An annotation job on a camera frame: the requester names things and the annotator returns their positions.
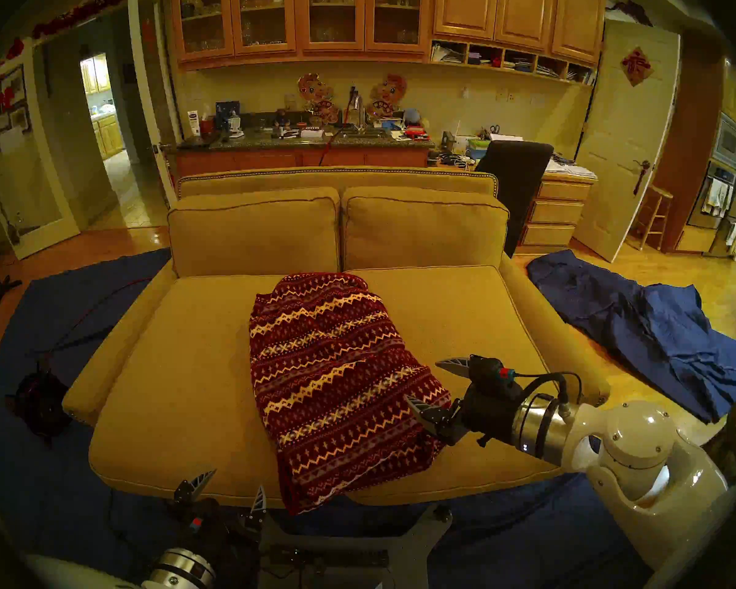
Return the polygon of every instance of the microwave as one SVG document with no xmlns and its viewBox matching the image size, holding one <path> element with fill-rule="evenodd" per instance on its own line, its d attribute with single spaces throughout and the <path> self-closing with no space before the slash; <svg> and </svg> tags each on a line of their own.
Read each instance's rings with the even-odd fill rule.
<svg viewBox="0 0 736 589">
<path fill-rule="evenodd" d="M 736 122 L 720 114 L 720 128 L 712 157 L 736 169 Z"/>
</svg>

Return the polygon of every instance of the sofa armrest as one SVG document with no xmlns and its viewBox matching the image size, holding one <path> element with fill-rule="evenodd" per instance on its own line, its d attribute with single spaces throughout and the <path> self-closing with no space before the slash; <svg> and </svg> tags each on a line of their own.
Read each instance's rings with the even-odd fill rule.
<svg viewBox="0 0 736 589">
<path fill-rule="evenodd" d="M 63 398 L 63 409 L 96 426 L 112 385 L 161 300 L 177 280 L 169 260 L 114 326 Z"/>
<path fill-rule="evenodd" d="M 501 259 L 499 272 L 548 369 L 573 371 L 581 376 L 581 402 L 598 405 L 607 401 L 611 385 L 600 370 L 600 359 L 596 352 L 588 346 L 575 344 L 570 328 L 529 280 L 526 270 L 516 265 L 506 254 Z M 572 375 L 566 377 L 567 392 L 570 400 L 575 401 L 578 379 Z"/>
</svg>

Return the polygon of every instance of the navy blue sheet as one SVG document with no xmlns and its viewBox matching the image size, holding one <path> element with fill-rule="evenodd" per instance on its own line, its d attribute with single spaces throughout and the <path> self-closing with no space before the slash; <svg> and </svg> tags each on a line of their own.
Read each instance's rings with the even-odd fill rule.
<svg viewBox="0 0 736 589">
<path fill-rule="evenodd" d="M 642 287 L 558 251 L 529 278 L 569 324 L 703 422 L 736 402 L 736 341 L 711 328 L 693 285 Z"/>
</svg>

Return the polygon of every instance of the sofa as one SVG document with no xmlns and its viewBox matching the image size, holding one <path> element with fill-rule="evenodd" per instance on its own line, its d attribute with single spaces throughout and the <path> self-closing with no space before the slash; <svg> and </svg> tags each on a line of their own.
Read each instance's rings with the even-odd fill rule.
<svg viewBox="0 0 736 589">
<path fill-rule="evenodd" d="M 468 380 L 434 363 L 474 353 L 522 373 L 575 371 L 582 401 L 608 398 L 593 350 L 573 343 L 504 254 L 508 211 L 491 174 L 299 168 L 184 178 L 179 189 L 169 212 L 171 261 L 63 402 L 93 426 L 90 465 L 113 488 L 171 498 L 181 480 L 217 469 L 205 495 L 249 506 L 263 485 L 269 506 L 282 506 L 274 448 L 253 399 L 248 321 L 256 294 L 293 272 L 365 279 L 407 348 L 453 397 Z M 567 388 L 578 396 L 577 382 Z M 560 473 L 476 438 L 445 448 L 425 472 L 347 495 L 370 505 L 425 502 Z"/>
</svg>

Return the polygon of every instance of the white door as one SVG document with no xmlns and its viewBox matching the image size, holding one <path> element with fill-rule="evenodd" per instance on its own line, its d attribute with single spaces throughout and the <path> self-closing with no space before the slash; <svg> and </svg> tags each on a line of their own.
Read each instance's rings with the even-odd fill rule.
<svg viewBox="0 0 736 589">
<path fill-rule="evenodd" d="M 173 208 L 177 199 L 167 160 L 183 139 L 166 61 L 161 0 L 128 0 L 128 22 L 144 119 L 166 200 Z"/>
<path fill-rule="evenodd" d="M 16 258 L 79 233 L 38 109 L 34 41 L 0 66 L 0 222 Z"/>
<path fill-rule="evenodd" d="M 646 55 L 652 73 L 633 87 L 622 61 L 636 48 Z M 588 195 L 573 236 L 608 261 L 619 252 L 654 179 L 673 116 L 679 61 L 677 34 L 605 21 L 599 77 L 577 156 L 578 165 L 594 171 L 599 181 Z M 641 177 L 644 162 L 650 167 Z"/>
</svg>

